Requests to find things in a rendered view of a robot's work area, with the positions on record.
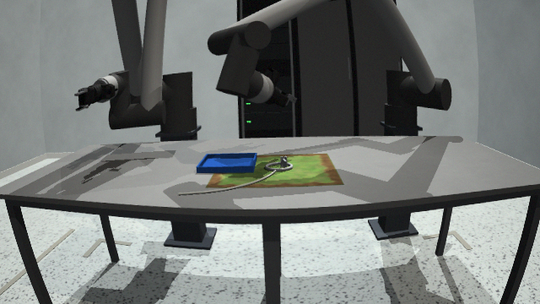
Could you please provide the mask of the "white ring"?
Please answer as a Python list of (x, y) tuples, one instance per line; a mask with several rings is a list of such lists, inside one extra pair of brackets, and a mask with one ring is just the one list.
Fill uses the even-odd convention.
[(287, 170), (290, 170), (290, 169), (293, 168), (293, 165), (292, 165), (292, 164), (290, 164), (290, 163), (288, 163), (288, 162), (287, 162), (287, 164), (288, 164), (289, 167), (286, 167), (286, 168), (270, 168), (269, 166), (273, 166), (273, 165), (281, 165), (281, 162), (273, 162), (273, 163), (268, 163), (268, 164), (266, 164), (266, 165), (265, 165), (265, 168), (266, 168), (267, 170), (269, 170), (269, 171), (275, 171), (275, 170), (276, 170), (276, 171), (287, 171)]

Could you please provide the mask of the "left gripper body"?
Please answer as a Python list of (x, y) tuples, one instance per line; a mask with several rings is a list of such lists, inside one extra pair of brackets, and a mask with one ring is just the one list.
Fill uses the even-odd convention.
[(252, 99), (247, 99), (254, 103), (267, 103), (277, 104), (281, 107), (285, 107), (289, 97), (280, 93), (279, 89), (276, 87), (279, 81), (280, 72), (269, 68), (264, 74), (263, 77), (263, 87), (261, 92)]

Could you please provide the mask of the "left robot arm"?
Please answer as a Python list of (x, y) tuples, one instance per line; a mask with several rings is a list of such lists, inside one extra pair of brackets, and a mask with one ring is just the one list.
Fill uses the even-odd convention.
[[(209, 51), (217, 56), (228, 53), (216, 90), (244, 99), (256, 97), (261, 92), (264, 81), (255, 69), (262, 48), (271, 40), (270, 30), (331, 1), (336, 0), (281, 0), (234, 23), (227, 27), (228, 29), (212, 33), (208, 38)], [(417, 127), (417, 106), (449, 110), (449, 80), (435, 78), (393, 0), (364, 1), (390, 37), (409, 70), (386, 70), (385, 124), (400, 128)]]

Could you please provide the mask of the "blue tray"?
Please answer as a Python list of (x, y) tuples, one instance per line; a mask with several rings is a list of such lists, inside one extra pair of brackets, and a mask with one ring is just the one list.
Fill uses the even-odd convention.
[(206, 154), (197, 165), (197, 173), (254, 172), (256, 162), (257, 153)]

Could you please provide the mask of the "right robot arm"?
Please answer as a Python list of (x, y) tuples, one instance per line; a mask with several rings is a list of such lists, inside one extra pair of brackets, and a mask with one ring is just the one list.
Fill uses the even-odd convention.
[(110, 100), (111, 130), (156, 125), (162, 133), (197, 129), (192, 72), (166, 74), (162, 80), (167, 0), (147, 0), (143, 44), (137, 0), (111, 2), (125, 69), (109, 73), (118, 83)]

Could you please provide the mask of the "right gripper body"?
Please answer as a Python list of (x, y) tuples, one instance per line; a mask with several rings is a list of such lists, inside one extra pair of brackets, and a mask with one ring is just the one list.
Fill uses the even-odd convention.
[[(80, 106), (94, 104), (95, 102), (104, 103), (113, 99), (118, 91), (118, 83), (113, 76), (106, 76), (98, 79), (88, 88), (88, 92), (78, 96)], [(112, 98), (111, 98), (112, 97)]]

